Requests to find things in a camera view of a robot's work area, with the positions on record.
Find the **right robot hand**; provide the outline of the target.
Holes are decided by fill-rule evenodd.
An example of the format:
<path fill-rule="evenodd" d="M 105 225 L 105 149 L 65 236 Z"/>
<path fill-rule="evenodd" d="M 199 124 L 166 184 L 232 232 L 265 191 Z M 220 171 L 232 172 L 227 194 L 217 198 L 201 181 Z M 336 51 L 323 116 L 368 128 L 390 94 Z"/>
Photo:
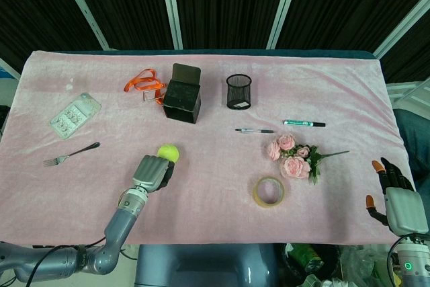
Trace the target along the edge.
<path fill-rule="evenodd" d="M 429 233 L 423 200 L 401 170 L 385 158 L 373 160 L 372 167 L 378 174 L 386 212 L 378 212 L 373 197 L 367 195 L 368 214 L 398 237 Z"/>

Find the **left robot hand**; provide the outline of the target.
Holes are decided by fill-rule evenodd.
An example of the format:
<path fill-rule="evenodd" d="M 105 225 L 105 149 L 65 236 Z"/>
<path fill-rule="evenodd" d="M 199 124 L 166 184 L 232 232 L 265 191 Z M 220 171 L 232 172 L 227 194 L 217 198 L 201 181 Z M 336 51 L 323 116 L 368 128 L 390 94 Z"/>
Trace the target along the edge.
<path fill-rule="evenodd" d="M 174 167 L 175 163 L 166 158 L 145 155 L 132 178 L 135 188 L 152 193 L 166 187 Z"/>

